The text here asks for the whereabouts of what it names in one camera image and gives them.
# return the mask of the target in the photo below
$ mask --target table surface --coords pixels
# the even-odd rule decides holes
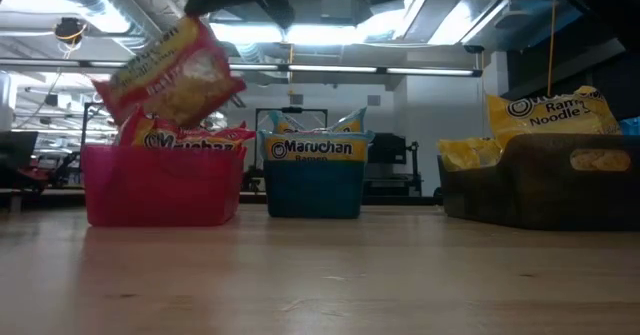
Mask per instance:
[[[359,220],[90,228],[0,215],[0,334],[640,334],[640,236],[365,207]]]

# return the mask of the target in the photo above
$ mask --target ceiling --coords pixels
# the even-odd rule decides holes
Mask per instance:
[[[314,1],[320,2],[320,0],[308,0],[307,2],[313,3]],[[458,19],[450,14],[449,18],[447,16],[443,17],[445,19],[443,24],[447,23],[453,29],[456,26],[470,26],[471,22],[480,18],[488,6],[496,1],[460,0],[458,2],[456,0],[458,8],[462,6],[460,3],[465,4],[464,8],[468,11],[466,18]],[[151,28],[151,30],[147,32],[159,34],[161,31],[169,29],[183,15],[181,9],[185,3],[186,0],[127,0],[127,2],[119,2],[116,5],[121,13],[142,14],[144,17],[143,22],[147,25],[150,24],[148,28]],[[251,13],[257,11],[255,8],[255,5],[243,5],[236,10],[244,9],[246,13]],[[302,9],[302,7],[296,10],[300,12],[301,17],[304,17],[306,10]],[[69,4],[63,0],[4,0],[0,4],[0,16],[3,18],[3,24],[0,26],[0,57],[61,59],[65,54],[68,54],[70,59],[126,61],[133,54],[130,48],[122,45],[123,42],[121,40],[126,40],[126,36],[105,34],[96,29],[95,26],[86,31],[80,46],[69,53],[68,48],[53,36],[52,29],[60,22],[62,17],[73,16],[91,22],[91,14],[78,7],[77,4]],[[478,39],[481,39],[479,40],[479,45],[484,45],[488,52],[499,47],[499,44],[492,38],[492,28],[492,25],[489,24],[477,36]],[[293,62],[314,65],[467,69],[477,66],[476,56],[467,53],[460,44],[432,46],[427,44],[428,40],[418,38],[418,40],[405,41],[397,39],[368,44],[333,46],[295,45],[292,51]],[[232,57],[233,62],[242,61],[234,44],[224,43],[223,45],[229,56]],[[283,48],[279,44],[260,44],[259,46],[268,59],[276,62],[288,61],[292,55],[289,47]],[[18,83],[14,127],[54,130],[58,128],[81,128],[81,109],[77,108],[77,104],[73,104],[69,108],[42,105],[46,93],[57,77],[51,71],[51,69],[42,69],[42,71],[13,73],[13,79]],[[277,82],[276,79],[255,72],[245,73],[244,76],[246,81],[255,82],[259,85]],[[106,79],[108,74],[92,74],[91,78]],[[389,89],[393,89],[400,79],[400,76],[390,75],[295,73],[292,81],[294,83],[322,84],[385,84]],[[84,98],[85,100],[83,101],[86,101],[92,96],[89,76],[80,73],[64,74],[58,79],[53,92],[68,95],[81,94],[80,98]],[[31,117],[39,108],[38,115]],[[98,112],[97,107],[95,112],[95,121],[91,122],[92,129],[115,131],[115,127],[106,113]],[[89,141],[102,142],[110,136],[110,133],[96,133],[96,135],[89,136]],[[69,135],[69,137],[73,141],[71,141],[71,145],[65,144],[65,146],[70,149],[77,149],[78,137],[75,134]],[[41,139],[43,143],[39,146],[43,148],[51,147],[49,146],[50,143],[55,143],[58,138],[60,138],[59,134],[44,135]]]

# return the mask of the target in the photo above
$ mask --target maruchan ramen package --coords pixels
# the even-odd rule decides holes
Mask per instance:
[[[526,133],[620,134],[604,96],[583,86],[573,94],[509,101],[488,96],[491,130],[502,148]]]
[[[438,150],[448,171],[495,166],[502,149],[495,139],[471,138],[465,140],[439,140]]]
[[[267,161],[367,161],[369,143],[375,134],[258,132],[262,157]]]
[[[244,127],[208,131],[202,128],[182,129],[170,121],[145,115],[138,109],[125,122],[119,145],[171,149],[239,150],[242,144],[255,137]]]
[[[146,113],[179,126],[195,126],[246,88],[231,76],[224,51],[197,18],[174,28],[118,70],[108,82],[94,82],[116,124],[142,105]]]
[[[351,114],[338,120],[328,128],[320,128],[313,130],[306,130],[300,123],[298,123],[291,116],[283,114],[282,111],[271,111],[269,117],[273,121],[273,132],[276,134],[286,134],[292,132],[364,132],[364,115],[367,112],[367,108],[358,109]]]

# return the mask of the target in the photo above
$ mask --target ceiling pipe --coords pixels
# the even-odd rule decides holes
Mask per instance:
[[[67,0],[87,10],[85,17],[94,27],[110,35],[120,35],[114,39],[132,53],[143,49],[152,39],[162,34],[158,25],[138,6],[134,0]],[[123,32],[110,31],[105,24],[117,23],[124,19],[129,28]]]

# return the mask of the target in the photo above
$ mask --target blue plastic bin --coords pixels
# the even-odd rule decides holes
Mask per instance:
[[[360,216],[365,163],[265,161],[269,215],[355,219]]]

